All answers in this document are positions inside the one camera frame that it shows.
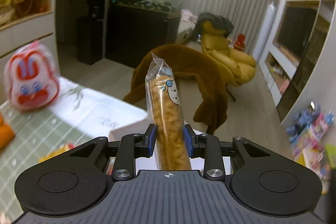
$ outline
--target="green checkered tablecloth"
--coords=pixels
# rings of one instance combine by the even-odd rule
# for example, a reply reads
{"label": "green checkered tablecloth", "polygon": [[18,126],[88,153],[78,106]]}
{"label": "green checkered tablecloth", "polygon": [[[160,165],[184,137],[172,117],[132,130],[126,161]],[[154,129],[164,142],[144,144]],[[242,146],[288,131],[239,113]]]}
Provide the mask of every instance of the green checkered tablecloth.
{"label": "green checkered tablecloth", "polygon": [[91,138],[81,133],[49,109],[20,113],[6,102],[0,107],[16,137],[0,152],[0,212],[15,220],[22,214],[14,193],[16,178],[38,163],[38,159],[65,143],[80,145]]}

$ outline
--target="bed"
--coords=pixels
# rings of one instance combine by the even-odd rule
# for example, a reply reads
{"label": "bed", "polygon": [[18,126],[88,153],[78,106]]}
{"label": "bed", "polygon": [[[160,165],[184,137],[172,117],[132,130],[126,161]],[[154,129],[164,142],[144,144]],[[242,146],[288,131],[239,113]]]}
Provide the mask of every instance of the bed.
{"label": "bed", "polygon": [[190,21],[180,21],[180,25],[177,30],[176,44],[182,44],[189,40],[193,30],[195,28],[195,23]]}

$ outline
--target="pink toy package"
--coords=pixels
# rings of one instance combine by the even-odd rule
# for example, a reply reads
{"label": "pink toy package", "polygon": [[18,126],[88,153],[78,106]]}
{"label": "pink toy package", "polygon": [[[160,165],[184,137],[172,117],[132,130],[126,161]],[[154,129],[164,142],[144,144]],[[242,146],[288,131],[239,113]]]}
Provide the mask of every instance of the pink toy package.
{"label": "pink toy package", "polygon": [[21,111],[55,100],[59,93],[58,73],[47,47],[35,41],[17,50],[5,66],[4,84],[11,105]]}

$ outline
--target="white cabinet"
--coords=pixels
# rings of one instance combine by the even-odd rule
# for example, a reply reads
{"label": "white cabinet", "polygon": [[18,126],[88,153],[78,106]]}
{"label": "white cabinet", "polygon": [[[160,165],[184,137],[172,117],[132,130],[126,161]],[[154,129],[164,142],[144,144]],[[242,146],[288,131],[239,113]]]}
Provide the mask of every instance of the white cabinet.
{"label": "white cabinet", "polygon": [[269,70],[265,64],[266,57],[264,57],[264,54],[261,56],[260,61],[259,61],[259,66],[260,69],[264,75],[265,81],[267,82],[267,77],[269,75]]}
{"label": "white cabinet", "polygon": [[15,47],[54,32],[53,13],[36,17],[11,28]]}
{"label": "white cabinet", "polygon": [[3,69],[8,62],[8,60],[12,57],[13,53],[0,58],[0,105],[6,101],[5,92],[3,88]]}
{"label": "white cabinet", "polygon": [[50,52],[52,53],[52,55],[53,55],[53,57],[56,61],[56,66],[58,68],[59,67],[58,66],[58,55],[57,55],[57,46],[56,46],[55,36],[50,35],[48,37],[45,37],[45,38],[39,40],[39,42],[41,44],[45,45],[50,50]]}
{"label": "white cabinet", "polygon": [[282,52],[280,52],[280,50],[276,48],[273,44],[271,45],[269,52],[274,56],[274,58],[278,61],[283,70],[292,79],[294,73],[296,72],[296,67],[292,64],[292,62],[289,61],[287,57]]}
{"label": "white cabinet", "polygon": [[15,48],[11,29],[5,29],[0,32],[0,56],[10,52]]}
{"label": "white cabinet", "polygon": [[278,103],[280,102],[280,99],[282,97],[279,89],[278,89],[278,86],[277,85],[273,85],[270,89],[271,91],[271,94],[272,94],[272,97],[273,97],[273,101],[275,103],[275,105],[278,105]]}
{"label": "white cabinet", "polygon": [[267,84],[267,87],[268,87],[269,90],[272,88],[272,86],[274,85],[274,83],[275,82],[274,82],[274,79],[273,79],[271,73],[268,72],[268,75],[266,77],[266,84]]}

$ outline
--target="snack package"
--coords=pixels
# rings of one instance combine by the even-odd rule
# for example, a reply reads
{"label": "snack package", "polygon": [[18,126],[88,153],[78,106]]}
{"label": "snack package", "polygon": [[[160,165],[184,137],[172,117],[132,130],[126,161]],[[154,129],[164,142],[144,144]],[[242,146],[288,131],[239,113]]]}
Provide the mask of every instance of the snack package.
{"label": "snack package", "polygon": [[170,67],[154,54],[146,75],[148,118],[157,126],[156,159],[160,170],[191,170],[184,120]]}
{"label": "snack package", "polygon": [[45,160],[51,159],[53,157],[58,156],[61,153],[64,153],[66,151],[69,151],[70,149],[73,149],[75,146],[72,143],[64,144],[60,148],[56,149],[55,151],[49,153],[45,157],[39,158],[39,163],[43,162]]}
{"label": "snack package", "polygon": [[38,41],[17,50],[7,62],[3,76],[7,98],[18,110],[40,108],[58,96],[55,60]]}

